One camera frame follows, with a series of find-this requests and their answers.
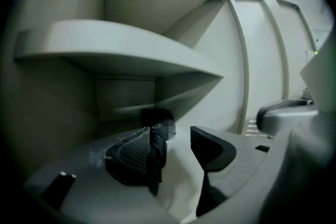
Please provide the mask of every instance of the shelf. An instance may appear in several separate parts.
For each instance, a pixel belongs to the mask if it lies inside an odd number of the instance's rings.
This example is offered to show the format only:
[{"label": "shelf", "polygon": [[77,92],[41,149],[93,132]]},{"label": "shelf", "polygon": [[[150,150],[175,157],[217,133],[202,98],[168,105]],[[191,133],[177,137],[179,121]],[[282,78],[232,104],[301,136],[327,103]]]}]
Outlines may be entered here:
[{"label": "shelf", "polygon": [[47,57],[66,57],[97,74],[165,77],[201,71],[223,77],[214,61],[178,42],[98,20],[66,20],[19,33],[15,59]]}]

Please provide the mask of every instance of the white shelf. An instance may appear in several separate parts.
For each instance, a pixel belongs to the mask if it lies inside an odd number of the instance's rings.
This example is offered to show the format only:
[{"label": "white shelf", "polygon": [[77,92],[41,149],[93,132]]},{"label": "white shelf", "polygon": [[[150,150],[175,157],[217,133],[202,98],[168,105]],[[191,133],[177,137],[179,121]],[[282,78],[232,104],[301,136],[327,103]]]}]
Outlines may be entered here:
[{"label": "white shelf", "polygon": [[98,20],[65,20],[22,31],[16,59],[67,57],[97,74],[165,77],[200,71],[223,77],[213,60],[171,39]]}]

